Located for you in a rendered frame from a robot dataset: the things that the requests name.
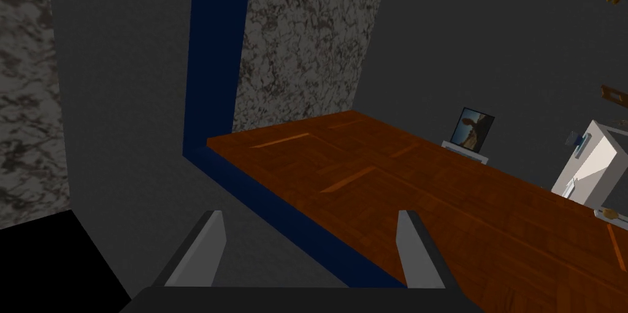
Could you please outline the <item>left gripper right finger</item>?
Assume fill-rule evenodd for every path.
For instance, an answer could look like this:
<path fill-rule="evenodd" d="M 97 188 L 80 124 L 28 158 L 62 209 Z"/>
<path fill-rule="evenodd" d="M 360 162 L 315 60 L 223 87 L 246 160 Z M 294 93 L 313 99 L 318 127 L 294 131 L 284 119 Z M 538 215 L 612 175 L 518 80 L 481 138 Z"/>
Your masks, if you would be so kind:
<path fill-rule="evenodd" d="M 439 248 L 415 211 L 399 211 L 396 246 L 407 287 L 459 288 Z"/>

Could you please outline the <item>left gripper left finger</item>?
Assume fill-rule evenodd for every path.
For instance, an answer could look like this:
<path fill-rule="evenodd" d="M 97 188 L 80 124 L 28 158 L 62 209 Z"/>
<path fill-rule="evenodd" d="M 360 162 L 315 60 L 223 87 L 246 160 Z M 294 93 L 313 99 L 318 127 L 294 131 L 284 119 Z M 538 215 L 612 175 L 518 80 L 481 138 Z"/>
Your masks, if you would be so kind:
<path fill-rule="evenodd" d="M 158 287 L 211 287 L 226 245 L 222 211 L 206 211 L 158 274 Z"/>

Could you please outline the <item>framed picture on white stand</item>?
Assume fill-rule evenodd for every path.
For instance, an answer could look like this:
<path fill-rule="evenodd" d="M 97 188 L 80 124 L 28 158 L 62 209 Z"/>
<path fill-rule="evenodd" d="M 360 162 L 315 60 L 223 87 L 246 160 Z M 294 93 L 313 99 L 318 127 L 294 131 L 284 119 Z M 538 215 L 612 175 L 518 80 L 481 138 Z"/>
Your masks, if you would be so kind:
<path fill-rule="evenodd" d="M 492 115 L 464 107 L 450 139 L 443 141 L 441 146 L 481 164 L 487 164 L 488 158 L 481 156 L 480 150 L 494 120 Z"/>

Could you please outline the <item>white cabinet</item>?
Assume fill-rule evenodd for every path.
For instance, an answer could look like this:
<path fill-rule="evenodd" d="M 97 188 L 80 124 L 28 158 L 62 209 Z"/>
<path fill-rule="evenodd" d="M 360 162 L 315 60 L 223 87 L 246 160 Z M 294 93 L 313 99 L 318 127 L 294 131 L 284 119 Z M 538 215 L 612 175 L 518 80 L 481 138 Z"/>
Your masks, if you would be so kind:
<path fill-rule="evenodd" d="M 610 208 L 628 216 L 628 127 L 618 129 L 593 120 L 577 155 L 572 152 L 551 191 L 594 210 Z"/>

